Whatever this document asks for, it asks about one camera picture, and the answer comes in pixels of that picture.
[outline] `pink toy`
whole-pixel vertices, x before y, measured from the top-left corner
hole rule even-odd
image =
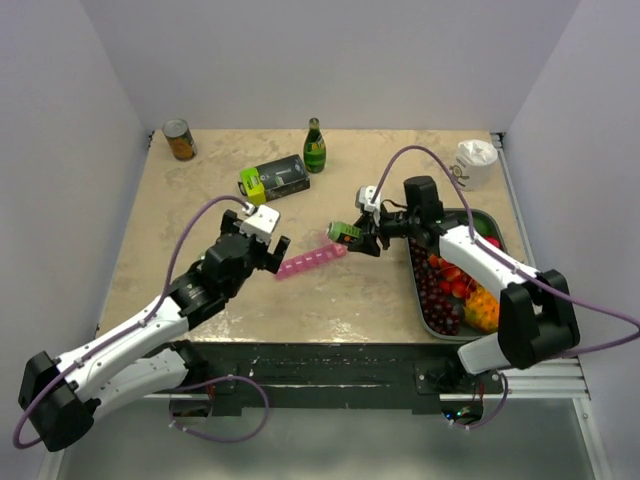
[[[306,272],[312,268],[344,257],[348,253],[347,247],[330,243],[324,247],[316,248],[297,257],[285,260],[280,264],[280,270],[276,273],[276,280],[283,280],[297,273]]]

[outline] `beige table surface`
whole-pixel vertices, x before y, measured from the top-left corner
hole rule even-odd
[[[354,222],[355,194],[376,185],[389,158],[400,148],[421,144],[445,161],[458,142],[489,140],[480,131],[323,130],[325,171],[312,176],[311,189],[270,203],[282,218],[277,235],[291,239],[287,257],[319,246],[332,220]],[[240,170],[302,153],[305,130],[194,130],[199,153],[175,160],[156,131],[120,252],[100,334],[137,313],[160,292],[169,256],[183,227],[211,197],[237,194]],[[512,256],[524,261],[500,166],[488,185],[467,193],[472,208],[498,222]],[[405,153],[382,190],[383,198],[404,202],[402,182],[431,175],[445,207],[461,206],[445,174],[422,152]],[[193,229],[178,259],[176,275],[218,237],[225,202],[213,207]],[[255,272],[227,309],[187,335],[194,341],[264,342],[436,342],[421,326],[412,291],[407,249],[396,240],[380,258],[350,253],[323,267],[284,281]]]

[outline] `box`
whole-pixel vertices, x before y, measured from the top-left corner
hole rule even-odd
[[[254,205],[308,189],[309,174],[300,155],[291,155],[240,172],[238,188]]]

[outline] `soda can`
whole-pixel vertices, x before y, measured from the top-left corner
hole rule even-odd
[[[198,153],[189,125],[185,120],[181,118],[169,120],[162,126],[162,133],[169,142],[171,153],[176,159],[185,162],[191,160]]]
[[[329,240],[340,245],[352,245],[360,240],[362,231],[344,222],[331,222],[327,228]]]

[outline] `glass bottle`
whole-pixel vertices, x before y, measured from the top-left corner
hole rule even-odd
[[[320,133],[320,120],[309,120],[309,133],[304,141],[304,165],[310,173],[320,173],[327,161],[327,146]]]

